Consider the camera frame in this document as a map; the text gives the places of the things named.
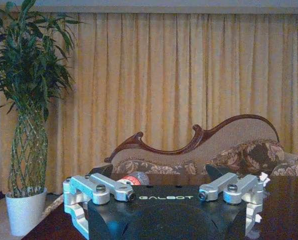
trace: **upholstered sofa back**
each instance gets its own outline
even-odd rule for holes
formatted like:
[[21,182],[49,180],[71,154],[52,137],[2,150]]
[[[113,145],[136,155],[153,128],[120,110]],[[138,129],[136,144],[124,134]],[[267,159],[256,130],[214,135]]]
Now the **upholstered sofa back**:
[[202,130],[198,125],[193,129],[193,139],[175,151],[151,148],[141,140],[143,133],[138,132],[120,144],[105,162],[113,164],[114,172],[126,161],[170,167],[194,163],[196,173],[200,174],[207,161],[232,146],[257,139],[279,141],[276,129],[267,119],[250,114],[231,117],[210,130]]

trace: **red bottle label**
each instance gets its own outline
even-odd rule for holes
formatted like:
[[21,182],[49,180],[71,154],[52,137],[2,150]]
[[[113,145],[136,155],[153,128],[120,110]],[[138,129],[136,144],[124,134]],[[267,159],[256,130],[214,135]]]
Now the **red bottle label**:
[[122,179],[130,181],[132,183],[131,185],[141,185],[141,182],[134,176],[125,176]]

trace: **white flower pot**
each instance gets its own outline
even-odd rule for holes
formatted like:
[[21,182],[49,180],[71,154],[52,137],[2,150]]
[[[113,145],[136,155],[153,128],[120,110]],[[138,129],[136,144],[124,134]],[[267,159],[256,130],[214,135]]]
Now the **white flower pot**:
[[34,196],[14,198],[11,193],[5,195],[11,234],[25,236],[40,221],[45,208],[47,189]]

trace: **logo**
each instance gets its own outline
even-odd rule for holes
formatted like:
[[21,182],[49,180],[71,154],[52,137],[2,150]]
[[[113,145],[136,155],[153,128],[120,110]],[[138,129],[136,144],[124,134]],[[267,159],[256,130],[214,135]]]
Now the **logo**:
[[192,199],[194,196],[166,196],[166,197],[160,197],[160,196],[140,196],[140,200],[184,200],[184,199]]

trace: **braided bamboo stalk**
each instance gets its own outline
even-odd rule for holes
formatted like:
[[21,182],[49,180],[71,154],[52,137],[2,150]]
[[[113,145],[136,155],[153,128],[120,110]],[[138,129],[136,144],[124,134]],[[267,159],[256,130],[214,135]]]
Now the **braided bamboo stalk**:
[[34,104],[18,109],[8,181],[14,198],[29,197],[44,191],[48,138],[43,122],[43,114]]

